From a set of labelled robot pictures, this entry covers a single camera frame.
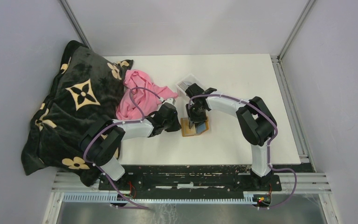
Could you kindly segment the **yellow leather card holder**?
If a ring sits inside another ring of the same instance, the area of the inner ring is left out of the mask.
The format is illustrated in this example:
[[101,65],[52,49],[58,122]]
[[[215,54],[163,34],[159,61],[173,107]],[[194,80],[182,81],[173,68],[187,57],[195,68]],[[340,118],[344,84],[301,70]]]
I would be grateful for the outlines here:
[[181,118],[181,133],[183,137],[199,136],[209,130],[209,119],[202,124],[195,124],[192,127],[189,126],[188,118]]

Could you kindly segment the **gold vip card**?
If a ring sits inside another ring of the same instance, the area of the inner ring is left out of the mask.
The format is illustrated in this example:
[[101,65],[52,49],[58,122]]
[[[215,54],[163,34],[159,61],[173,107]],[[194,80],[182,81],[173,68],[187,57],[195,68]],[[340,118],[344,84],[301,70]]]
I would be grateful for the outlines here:
[[195,125],[189,125],[188,122],[185,122],[183,125],[184,135],[185,136],[192,136],[196,134]]

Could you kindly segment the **stack of credit cards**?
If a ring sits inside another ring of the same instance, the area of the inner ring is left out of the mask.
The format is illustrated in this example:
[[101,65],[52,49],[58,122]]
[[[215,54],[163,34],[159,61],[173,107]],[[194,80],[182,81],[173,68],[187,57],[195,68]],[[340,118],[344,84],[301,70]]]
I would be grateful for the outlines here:
[[179,87],[183,90],[186,90],[189,86],[191,86],[193,84],[193,82],[190,82],[190,81],[182,81],[180,84],[179,84]]

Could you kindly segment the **white plastic tray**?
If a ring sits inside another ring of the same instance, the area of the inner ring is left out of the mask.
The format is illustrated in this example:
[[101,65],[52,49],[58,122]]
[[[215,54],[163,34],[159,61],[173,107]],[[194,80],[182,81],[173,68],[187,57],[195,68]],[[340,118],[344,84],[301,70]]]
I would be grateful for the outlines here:
[[201,83],[201,81],[195,75],[189,73],[175,84],[178,96],[189,99],[185,90],[192,84],[197,84],[200,88],[205,89],[205,86]]

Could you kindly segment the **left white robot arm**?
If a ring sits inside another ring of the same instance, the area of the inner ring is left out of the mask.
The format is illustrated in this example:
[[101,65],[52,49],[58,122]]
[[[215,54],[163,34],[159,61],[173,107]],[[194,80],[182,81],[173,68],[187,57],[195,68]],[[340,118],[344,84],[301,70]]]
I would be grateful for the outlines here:
[[150,138],[163,131],[176,132],[180,129],[174,99],[170,98],[143,120],[117,120],[101,116],[80,138],[79,148],[83,151],[84,160],[99,167],[110,178],[111,185],[121,190],[127,186],[128,177],[114,154],[122,141]]

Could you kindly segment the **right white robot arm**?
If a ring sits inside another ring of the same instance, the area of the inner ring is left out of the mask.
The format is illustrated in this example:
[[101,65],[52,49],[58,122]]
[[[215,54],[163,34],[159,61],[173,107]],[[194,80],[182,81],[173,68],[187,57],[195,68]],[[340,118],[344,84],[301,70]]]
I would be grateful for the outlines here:
[[207,111],[217,110],[238,119],[242,135],[251,145],[250,183],[255,190],[269,185],[274,172],[270,164],[269,145],[277,134],[277,122],[260,97],[238,99],[214,88],[202,89],[196,83],[185,90],[190,98],[186,104],[189,127],[198,131],[207,124]]

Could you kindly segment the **pink cloth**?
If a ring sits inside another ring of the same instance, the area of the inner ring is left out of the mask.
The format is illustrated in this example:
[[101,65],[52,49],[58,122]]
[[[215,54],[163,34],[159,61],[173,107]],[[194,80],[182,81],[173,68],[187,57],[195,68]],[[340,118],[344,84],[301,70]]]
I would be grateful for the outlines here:
[[160,98],[178,97],[169,87],[154,84],[149,75],[140,70],[126,71],[124,86],[127,89],[116,112],[119,120],[141,119],[143,115],[157,110],[162,103]]

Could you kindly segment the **black floral blanket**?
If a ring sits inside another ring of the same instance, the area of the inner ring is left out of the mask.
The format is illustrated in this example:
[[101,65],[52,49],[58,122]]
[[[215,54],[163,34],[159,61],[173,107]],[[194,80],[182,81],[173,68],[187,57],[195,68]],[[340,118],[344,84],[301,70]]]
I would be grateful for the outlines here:
[[21,153],[26,175],[55,167],[78,175],[85,186],[96,182],[101,172],[83,159],[79,141],[101,116],[116,118],[133,63],[111,62],[78,41],[68,42],[50,91],[30,120]]

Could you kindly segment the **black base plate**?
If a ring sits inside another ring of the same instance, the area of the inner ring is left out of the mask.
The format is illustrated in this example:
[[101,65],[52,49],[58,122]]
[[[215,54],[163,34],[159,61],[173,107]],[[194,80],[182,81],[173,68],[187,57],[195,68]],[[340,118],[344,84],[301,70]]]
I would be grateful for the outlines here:
[[135,199],[231,199],[243,192],[282,192],[279,174],[294,177],[311,172],[311,165],[278,165],[273,174],[259,181],[250,165],[125,165],[125,174],[110,183],[102,176],[99,190],[129,191]]

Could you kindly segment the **aluminium frame rail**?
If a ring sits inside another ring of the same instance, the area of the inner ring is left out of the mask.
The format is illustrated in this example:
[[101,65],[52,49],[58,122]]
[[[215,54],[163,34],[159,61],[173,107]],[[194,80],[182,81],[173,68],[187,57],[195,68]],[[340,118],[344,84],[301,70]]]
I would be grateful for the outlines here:
[[283,103],[300,158],[300,165],[295,165],[297,185],[296,194],[331,194],[331,188],[324,173],[318,173],[306,140],[293,94],[283,71],[282,61],[278,56],[271,56],[271,62],[278,81]]

